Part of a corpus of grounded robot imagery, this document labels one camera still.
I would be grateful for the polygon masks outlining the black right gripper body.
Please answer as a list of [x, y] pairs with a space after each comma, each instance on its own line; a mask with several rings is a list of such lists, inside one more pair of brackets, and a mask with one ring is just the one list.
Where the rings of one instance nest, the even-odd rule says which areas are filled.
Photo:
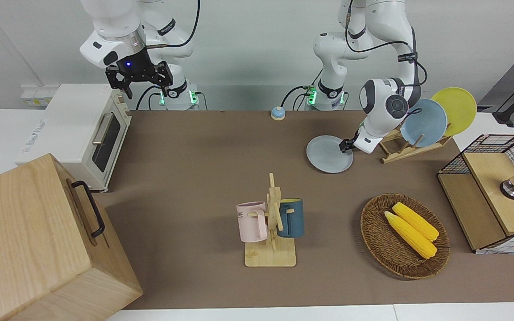
[[123, 82], [151, 82], [160, 85], [160, 77], [157, 73], [155, 64], [152, 63], [147, 49], [142, 49], [138, 53], [126, 56], [116, 61], [118, 75], [116, 83], [121, 85]]

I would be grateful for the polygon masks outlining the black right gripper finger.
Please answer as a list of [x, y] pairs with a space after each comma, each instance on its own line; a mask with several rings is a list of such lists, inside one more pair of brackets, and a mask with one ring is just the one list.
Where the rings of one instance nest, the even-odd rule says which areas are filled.
[[131, 79], [128, 79], [118, 66], [110, 65], [106, 67], [106, 78], [112, 89], [122, 91], [128, 99], [133, 98], [133, 92], [130, 89]]
[[154, 75], [152, 76], [152, 83], [160, 87], [165, 97], [169, 96], [170, 87], [174, 83], [173, 75], [170, 71], [167, 62], [160, 62], [154, 65]]

